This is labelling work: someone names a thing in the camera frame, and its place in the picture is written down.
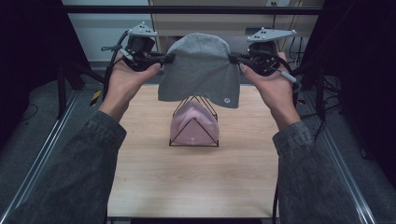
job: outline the black cable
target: black cable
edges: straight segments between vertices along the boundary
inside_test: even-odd
[[[122,60],[122,58],[116,60],[116,61],[113,63],[113,66],[114,66],[117,62],[119,62],[119,61],[121,61],[121,60]]]
[[[273,216],[272,216],[272,223],[276,224],[276,208],[277,208],[277,198],[279,195],[279,190],[277,188],[277,183],[276,183],[276,188],[275,188],[275,195],[274,195],[274,202],[273,202]]]
[[[250,52],[258,53],[258,54],[265,54],[265,55],[268,55],[268,56],[271,56],[271,57],[275,58],[276,61],[282,63],[283,66],[285,66],[286,69],[288,69],[288,72],[291,74],[292,69],[291,69],[290,65],[288,64],[288,62],[286,62],[283,58],[281,58],[281,57],[279,57],[279,56],[277,56],[275,54],[272,54],[272,53],[270,53],[268,51],[265,51],[265,50],[251,50]]]
[[[323,131],[324,126],[326,126],[326,119],[324,119],[321,123],[320,126],[317,130],[317,132],[314,134],[314,141],[316,142],[318,139],[319,134],[321,133],[321,131]]]
[[[337,98],[337,99],[338,99],[338,95],[331,95],[331,96],[327,97],[327,98],[324,100],[325,104],[327,104],[328,101],[329,101],[330,99],[332,99],[332,98]]]
[[[125,31],[122,36],[119,39],[119,42],[117,42],[116,46],[119,46],[122,44],[122,41],[124,38],[128,35],[128,31]],[[108,83],[110,82],[110,76],[111,73],[113,72],[113,66],[114,66],[114,61],[116,61],[117,54],[119,53],[119,49],[115,48],[113,52],[113,56],[111,57],[110,63],[108,64],[106,68],[106,73],[105,73],[105,83],[103,87],[103,100],[105,100],[105,97],[107,95],[108,91]]]
[[[274,15],[274,18],[273,18],[273,25],[272,25],[272,28],[271,28],[273,30],[275,30],[275,21],[276,21],[276,15]]]
[[[325,109],[325,112],[332,113],[332,111],[330,111],[330,110],[335,109],[335,108],[339,107],[340,105],[341,104],[336,104],[336,105],[332,105],[330,107],[327,107]],[[314,117],[316,115],[319,115],[319,113],[313,113],[313,114],[308,114],[308,115],[300,115],[300,119],[307,119],[307,118],[310,118],[310,117]]]
[[[277,51],[280,52],[280,46],[279,46],[279,42],[276,40],[276,44],[277,44]]]
[[[329,80],[327,80],[327,78],[324,78],[324,88],[327,91],[331,91],[335,94],[338,94],[341,90],[337,85],[334,85],[332,82],[330,82]]]
[[[304,52],[302,51],[303,44],[304,44],[304,38],[303,38],[303,37],[300,37],[300,44],[299,44],[299,49],[298,49],[298,51],[292,51],[292,48],[293,48],[293,46],[294,46],[295,38],[296,38],[296,37],[294,37],[294,38],[291,40],[291,43],[290,43],[290,47],[289,47],[289,57],[290,57],[291,59],[294,60],[294,61],[291,62],[291,63],[296,63],[296,67],[299,67],[301,61],[303,60],[302,55],[304,55]]]
[[[34,104],[29,104],[29,105],[32,105],[33,107],[35,107],[35,112],[32,115],[28,116],[27,118],[22,118],[21,121],[26,121],[28,119],[31,119],[35,114],[37,114],[38,106],[34,105]]]

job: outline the gray jacket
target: gray jacket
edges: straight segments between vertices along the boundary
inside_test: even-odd
[[[125,135],[114,119],[95,112],[6,223],[102,223]],[[274,142],[282,223],[360,223],[332,162],[301,122],[277,133]]]

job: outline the gray beanie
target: gray beanie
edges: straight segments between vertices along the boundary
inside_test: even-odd
[[[240,71],[237,64],[230,63],[230,48],[223,39],[215,35],[186,35],[168,53],[176,56],[163,68],[158,100],[173,102],[202,96],[216,105],[238,107]]]

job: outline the wooden tabletop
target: wooden tabletop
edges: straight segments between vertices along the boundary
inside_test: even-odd
[[[239,108],[213,105],[219,147],[169,147],[180,102],[160,102],[158,85],[143,86],[121,125],[109,217],[270,217],[276,188],[277,127],[252,86]]]

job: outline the person's right hand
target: person's right hand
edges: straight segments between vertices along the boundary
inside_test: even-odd
[[[285,59],[284,53],[278,55]],[[292,84],[282,77],[280,72],[276,71],[269,77],[262,77],[246,65],[240,64],[240,68],[245,77],[256,86],[265,104],[270,108],[279,130],[300,121],[292,101]],[[288,72],[283,65],[278,69]]]

